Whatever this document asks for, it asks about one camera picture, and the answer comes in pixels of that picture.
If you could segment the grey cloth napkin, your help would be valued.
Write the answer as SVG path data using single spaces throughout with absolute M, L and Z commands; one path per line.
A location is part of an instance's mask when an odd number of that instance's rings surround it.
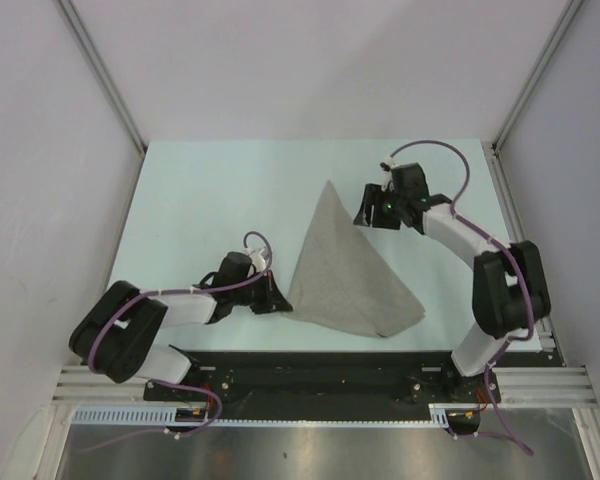
M 330 182 L 319 197 L 289 287 L 293 320 L 347 334 L 391 338 L 425 308 L 352 223 Z

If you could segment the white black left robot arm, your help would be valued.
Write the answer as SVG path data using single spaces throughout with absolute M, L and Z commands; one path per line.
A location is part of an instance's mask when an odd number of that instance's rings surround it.
M 291 312 L 271 265 L 268 249 L 248 249 L 228 253 L 217 270 L 187 289 L 142 292 L 116 281 L 71 333 L 69 348 L 92 372 L 115 383 L 134 376 L 161 380 L 177 398 L 190 399 L 200 390 L 201 376 L 186 354 L 155 343 L 158 332 L 216 324 L 236 307 L 255 315 Z

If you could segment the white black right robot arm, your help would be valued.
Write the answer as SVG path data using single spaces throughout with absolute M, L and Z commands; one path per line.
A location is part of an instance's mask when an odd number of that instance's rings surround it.
M 459 213 L 456 202 L 429 192 L 417 163 L 380 164 L 387 178 L 364 187 L 357 226 L 398 230 L 405 226 L 450 250 L 472 271 L 475 320 L 452 351 L 454 368 L 441 376 L 443 393 L 464 401 L 477 389 L 475 375 L 497 362 L 513 342 L 533 337 L 536 321 L 551 310 L 538 247 L 531 241 L 506 243 Z

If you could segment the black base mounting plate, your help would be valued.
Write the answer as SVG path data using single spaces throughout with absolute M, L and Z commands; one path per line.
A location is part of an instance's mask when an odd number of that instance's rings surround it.
M 222 411 L 251 409 L 351 411 L 430 403 L 500 400 L 496 376 L 463 377 L 450 353 L 424 352 L 203 352 L 192 351 L 184 388 L 157 383 L 144 400 L 194 404 L 202 389 L 218 395 Z

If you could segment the aluminium rail left front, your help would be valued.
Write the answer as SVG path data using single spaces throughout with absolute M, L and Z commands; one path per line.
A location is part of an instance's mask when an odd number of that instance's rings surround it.
M 59 375 L 52 402 L 75 405 L 127 405 L 143 402 L 147 380 L 132 377 L 118 384 L 87 366 L 65 366 Z

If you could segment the aluminium rail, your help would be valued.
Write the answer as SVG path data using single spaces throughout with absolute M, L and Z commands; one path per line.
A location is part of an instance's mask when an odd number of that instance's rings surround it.
M 495 368 L 501 405 L 507 408 L 596 408 L 584 367 Z
M 59 375 L 52 402 L 75 405 L 127 405 L 143 402 L 147 380 L 132 377 L 118 384 L 87 366 L 65 366 Z

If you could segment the aluminium rail right front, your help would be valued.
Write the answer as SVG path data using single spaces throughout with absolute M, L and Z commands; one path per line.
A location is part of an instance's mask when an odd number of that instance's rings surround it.
M 596 408 L 584 367 L 495 368 L 501 405 L 507 408 Z

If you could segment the right aluminium frame post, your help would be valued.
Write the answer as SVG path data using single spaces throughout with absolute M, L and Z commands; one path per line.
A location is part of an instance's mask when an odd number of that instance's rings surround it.
M 576 24 L 580 14 L 584 11 L 589 1 L 569 0 L 562 9 L 558 20 L 552 27 L 547 40 L 540 50 L 533 66 L 527 75 L 522 88 L 509 109 L 504 122 L 491 141 L 492 150 L 499 154 L 506 145 L 513 130 L 522 118 L 525 110 L 533 99 L 560 49 L 569 36 L 571 29 Z

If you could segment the aluminium frame post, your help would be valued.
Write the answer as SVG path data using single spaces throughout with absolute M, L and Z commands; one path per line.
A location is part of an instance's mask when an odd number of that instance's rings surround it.
M 53 3 L 99 85 L 114 116 L 117 118 L 140 158 L 143 159 L 148 150 L 147 143 L 143 140 L 140 129 L 75 3 L 71 0 L 54 0 Z
M 506 145 L 513 130 L 522 118 L 525 110 L 533 99 L 560 49 L 569 36 L 571 29 L 576 24 L 580 14 L 584 11 L 589 1 L 569 0 L 562 9 L 558 20 L 552 27 L 547 40 L 540 50 L 533 66 L 527 75 L 522 88 L 509 109 L 504 122 L 491 141 L 492 150 L 499 154 Z

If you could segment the left aluminium frame post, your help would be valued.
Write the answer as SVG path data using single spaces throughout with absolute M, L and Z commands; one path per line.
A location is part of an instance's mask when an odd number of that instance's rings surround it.
M 71 0 L 54 0 L 53 3 L 99 85 L 114 116 L 117 118 L 140 158 L 143 159 L 148 150 L 147 143 L 143 140 L 140 129 L 75 3 Z

